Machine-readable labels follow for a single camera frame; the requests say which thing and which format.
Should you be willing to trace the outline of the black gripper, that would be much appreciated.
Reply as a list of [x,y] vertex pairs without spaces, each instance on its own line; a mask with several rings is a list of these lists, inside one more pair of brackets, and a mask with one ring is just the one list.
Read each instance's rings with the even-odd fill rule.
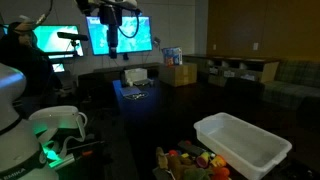
[[101,5],[99,7],[100,23],[108,26],[107,43],[109,57],[117,58],[118,27],[122,24],[122,10],[114,5]]

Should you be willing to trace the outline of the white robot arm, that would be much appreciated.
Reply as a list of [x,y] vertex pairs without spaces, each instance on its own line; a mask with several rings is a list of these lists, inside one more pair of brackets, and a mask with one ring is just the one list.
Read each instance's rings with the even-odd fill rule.
[[23,73],[7,65],[0,66],[0,172],[1,180],[59,180],[57,171],[65,167],[70,154],[63,145],[57,157],[49,163],[46,148],[60,129],[78,129],[76,138],[86,138],[84,127],[88,119],[81,112],[72,114],[73,106],[55,106],[33,113],[23,119],[14,109],[13,101],[26,87]]

